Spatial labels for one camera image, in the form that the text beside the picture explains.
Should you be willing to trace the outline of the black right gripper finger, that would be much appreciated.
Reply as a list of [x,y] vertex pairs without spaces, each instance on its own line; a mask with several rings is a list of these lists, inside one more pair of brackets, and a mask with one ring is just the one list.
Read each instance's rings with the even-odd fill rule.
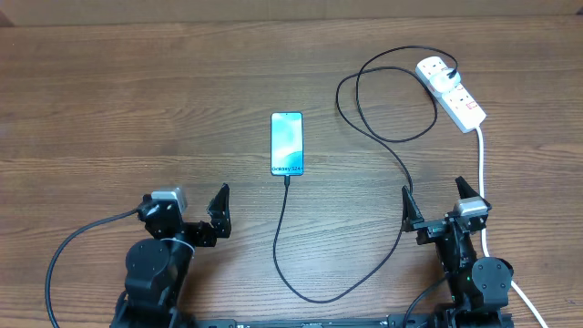
[[412,192],[406,186],[402,187],[402,197],[404,207],[401,230],[416,231],[424,223],[424,217],[414,201]]
[[455,183],[461,200],[479,198],[485,203],[487,209],[491,210],[491,204],[484,197],[480,196],[462,176],[457,177]]

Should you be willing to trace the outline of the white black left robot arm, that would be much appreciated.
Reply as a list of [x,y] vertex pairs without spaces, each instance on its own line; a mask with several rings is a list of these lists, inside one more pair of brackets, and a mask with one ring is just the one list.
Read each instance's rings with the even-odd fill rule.
[[127,252],[124,290],[119,295],[112,327],[195,327],[194,317],[179,311],[181,288],[187,278],[195,250],[213,247],[231,233],[230,187],[224,183],[207,213],[209,221],[186,222],[186,198],[179,187],[155,190],[142,197],[127,212],[89,223],[67,236],[56,249],[46,271],[45,304],[49,322],[58,322],[51,302],[51,280],[56,261],[79,234],[99,225],[136,215],[144,223],[149,239],[138,241]]

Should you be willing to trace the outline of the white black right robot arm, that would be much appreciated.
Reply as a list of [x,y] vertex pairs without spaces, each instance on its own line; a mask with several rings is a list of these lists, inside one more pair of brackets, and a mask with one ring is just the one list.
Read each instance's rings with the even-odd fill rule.
[[491,204],[479,195],[463,177],[455,179],[460,199],[442,219],[425,220],[413,193],[402,187],[403,232],[416,232],[419,245],[433,244],[444,277],[434,282],[411,303],[401,325],[412,326],[410,316],[416,305],[442,283],[451,293],[450,303],[436,305],[434,311],[419,322],[419,327],[512,327],[508,291],[514,269],[497,257],[476,254],[471,236],[486,227]]

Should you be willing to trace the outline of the blue smartphone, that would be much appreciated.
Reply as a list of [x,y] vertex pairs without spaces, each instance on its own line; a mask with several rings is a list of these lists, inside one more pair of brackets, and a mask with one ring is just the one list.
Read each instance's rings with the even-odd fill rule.
[[301,112],[271,114],[271,174],[301,176],[304,173],[303,115]]

